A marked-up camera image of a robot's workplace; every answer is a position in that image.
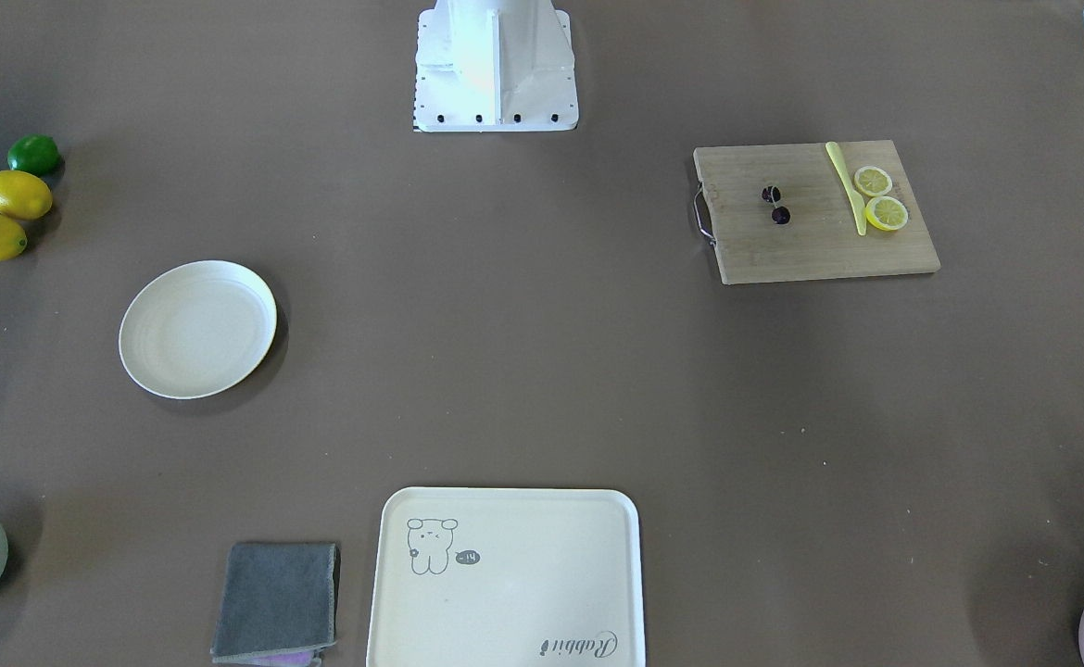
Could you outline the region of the cream rabbit tray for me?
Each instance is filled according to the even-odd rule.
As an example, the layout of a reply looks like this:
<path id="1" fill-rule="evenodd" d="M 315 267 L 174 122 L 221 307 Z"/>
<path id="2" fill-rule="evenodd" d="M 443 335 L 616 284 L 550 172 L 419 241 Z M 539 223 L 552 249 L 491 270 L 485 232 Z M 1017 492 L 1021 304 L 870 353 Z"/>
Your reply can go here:
<path id="1" fill-rule="evenodd" d="M 380 516 L 369 666 L 644 666 L 638 512 L 607 489 L 405 488 Z"/>

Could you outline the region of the yellow lemon near lime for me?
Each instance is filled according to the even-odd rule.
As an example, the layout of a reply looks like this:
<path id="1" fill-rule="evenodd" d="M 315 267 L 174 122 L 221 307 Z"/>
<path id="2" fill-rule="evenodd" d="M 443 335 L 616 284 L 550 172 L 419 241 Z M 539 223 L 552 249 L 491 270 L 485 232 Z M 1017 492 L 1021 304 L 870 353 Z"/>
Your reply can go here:
<path id="1" fill-rule="evenodd" d="M 0 214 L 17 220 L 38 220 L 54 206 L 50 185 L 25 170 L 0 170 Z"/>

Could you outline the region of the dark red cherry pair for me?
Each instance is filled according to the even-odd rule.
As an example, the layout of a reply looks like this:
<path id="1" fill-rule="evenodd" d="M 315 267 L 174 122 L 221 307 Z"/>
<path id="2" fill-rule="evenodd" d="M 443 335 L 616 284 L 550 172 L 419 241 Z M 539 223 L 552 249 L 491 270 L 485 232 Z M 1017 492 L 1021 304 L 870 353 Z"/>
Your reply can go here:
<path id="1" fill-rule="evenodd" d="M 772 207 L 771 220 L 775 225 L 788 225 L 791 220 L 791 211 L 784 206 L 782 191 L 778 185 L 765 185 L 762 189 L 761 198 Z"/>

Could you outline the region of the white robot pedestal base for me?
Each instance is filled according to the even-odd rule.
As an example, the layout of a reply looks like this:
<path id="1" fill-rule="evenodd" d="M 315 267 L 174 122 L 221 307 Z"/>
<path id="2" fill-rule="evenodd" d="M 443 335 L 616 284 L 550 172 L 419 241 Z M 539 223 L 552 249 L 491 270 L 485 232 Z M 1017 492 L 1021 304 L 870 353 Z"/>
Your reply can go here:
<path id="1" fill-rule="evenodd" d="M 437 1 L 420 13 L 412 128 L 560 132 L 579 121 L 571 18 L 550 1 Z"/>

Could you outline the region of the upper lemon slice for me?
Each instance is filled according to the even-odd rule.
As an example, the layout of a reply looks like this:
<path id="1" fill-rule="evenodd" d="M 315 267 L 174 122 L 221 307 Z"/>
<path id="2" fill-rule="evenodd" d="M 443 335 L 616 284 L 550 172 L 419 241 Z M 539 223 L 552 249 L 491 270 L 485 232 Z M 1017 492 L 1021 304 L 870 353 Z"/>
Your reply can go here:
<path id="1" fill-rule="evenodd" d="M 894 185 L 893 178 L 886 174 L 880 166 L 865 165 L 852 174 L 852 185 L 861 195 L 868 198 L 890 195 Z"/>

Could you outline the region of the cream round plate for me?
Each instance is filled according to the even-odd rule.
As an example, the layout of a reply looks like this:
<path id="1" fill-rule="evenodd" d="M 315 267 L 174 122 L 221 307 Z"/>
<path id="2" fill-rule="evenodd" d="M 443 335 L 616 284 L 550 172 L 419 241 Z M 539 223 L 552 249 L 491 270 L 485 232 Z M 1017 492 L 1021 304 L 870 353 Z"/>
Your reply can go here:
<path id="1" fill-rule="evenodd" d="M 119 329 L 124 371 L 165 398 L 203 398 L 232 388 L 270 352 L 278 303 L 240 262 L 202 260 L 165 271 L 141 290 Z"/>

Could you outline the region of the grey folded cloth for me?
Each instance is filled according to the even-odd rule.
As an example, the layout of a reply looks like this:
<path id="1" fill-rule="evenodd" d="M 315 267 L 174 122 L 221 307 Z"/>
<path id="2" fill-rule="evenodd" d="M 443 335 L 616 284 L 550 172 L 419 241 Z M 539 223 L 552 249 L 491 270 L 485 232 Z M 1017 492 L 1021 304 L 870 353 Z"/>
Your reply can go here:
<path id="1" fill-rule="evenodd" d="M 332 542 L 230 548 L 212 663 L 321 666 L 335 643 L 337 556 Z"/>

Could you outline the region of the lower lemon slice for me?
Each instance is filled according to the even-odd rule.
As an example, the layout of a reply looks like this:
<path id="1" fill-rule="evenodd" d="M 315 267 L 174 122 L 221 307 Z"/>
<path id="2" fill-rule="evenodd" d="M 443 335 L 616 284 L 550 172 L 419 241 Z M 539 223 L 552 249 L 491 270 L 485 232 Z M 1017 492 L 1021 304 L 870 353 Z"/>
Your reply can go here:
<path id="1" fill-rule="evenodd" d="M 892 195 L 869 198 L 863 214 L 867 223 L 879 231 L 896 232 L 909 225 L 909 208 Z"/>

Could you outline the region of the wooden cutting board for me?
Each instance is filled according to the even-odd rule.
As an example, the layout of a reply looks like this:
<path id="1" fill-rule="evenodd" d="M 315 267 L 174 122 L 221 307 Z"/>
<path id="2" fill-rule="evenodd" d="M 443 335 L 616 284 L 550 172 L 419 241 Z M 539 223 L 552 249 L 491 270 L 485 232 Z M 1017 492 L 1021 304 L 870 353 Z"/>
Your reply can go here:
<path id="1" fill-rule="evenodd" d="M 889 139 L 841 141 L 848 169 L 876 165 L 893 178 L 892 193 L 909 208 L 909 225 L 856 232 L 843 187 L 821 143 L 695 147 L 704 206 L 700 229 L 711 242 L 724 284 L 935 273 L 939 253 L 924 223 L 914 188 Z M 771 220 L 761 198 L 778 185 L 788 225 Z"/>

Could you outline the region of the green lime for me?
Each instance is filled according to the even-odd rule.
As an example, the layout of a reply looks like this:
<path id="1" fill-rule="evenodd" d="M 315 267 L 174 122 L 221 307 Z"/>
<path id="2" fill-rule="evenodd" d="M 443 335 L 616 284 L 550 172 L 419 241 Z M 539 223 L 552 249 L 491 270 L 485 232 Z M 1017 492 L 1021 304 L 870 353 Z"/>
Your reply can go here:
<path id="1" fill-rule="evenodd" d="M 41 177 L 54 172 L 62 161 L 62 153 L 50 134 L 25 134 L 7 151 L 10 170 L 22 170 Z"/>

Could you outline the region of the yellow plastic knife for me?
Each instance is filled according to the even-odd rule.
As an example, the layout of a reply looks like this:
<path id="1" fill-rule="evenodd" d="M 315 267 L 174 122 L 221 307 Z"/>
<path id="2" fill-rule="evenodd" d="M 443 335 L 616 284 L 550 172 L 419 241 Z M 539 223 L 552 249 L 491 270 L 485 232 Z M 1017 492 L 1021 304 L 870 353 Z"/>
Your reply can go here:
<path id="1" fill-rule="evenodd" d="M 838 174 L 838 178 L 843 187 L 848 203 L 850 203 L 851 215 L 854 220 L 856 232 L 860 236 L 865 236 L 867 233 L 867 220 L 865 219 L 864 214 L 865 201 L 863 195 L 860 194 L 860 191 L 854 185 L 854 179 L 851 176 L 850 169 L 848 169 L 842 147 L 839 146 L 836 141 L 826 141 L 825 150 L 835 174 Z"/>

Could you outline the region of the lemon slice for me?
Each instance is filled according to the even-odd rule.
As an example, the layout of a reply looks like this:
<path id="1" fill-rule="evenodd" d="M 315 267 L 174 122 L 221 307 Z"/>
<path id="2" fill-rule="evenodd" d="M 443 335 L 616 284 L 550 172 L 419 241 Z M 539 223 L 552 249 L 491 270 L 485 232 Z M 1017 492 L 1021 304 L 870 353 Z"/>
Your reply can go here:
<path id="1" fill-rule="evenodd" d="M 890 195 L 894 185 L 893 178 L 886 174 L 880 166 L 865 165 L 852 174 L 852 185 L 861 195 L 868 198 Z"/>
<path id="2" fill-rule="evenodd" d="M 909 208 L 892 195 L 869 198 L 863 214 L 867 223 L 879 231 L 896 232 L 909 225 Z"/>

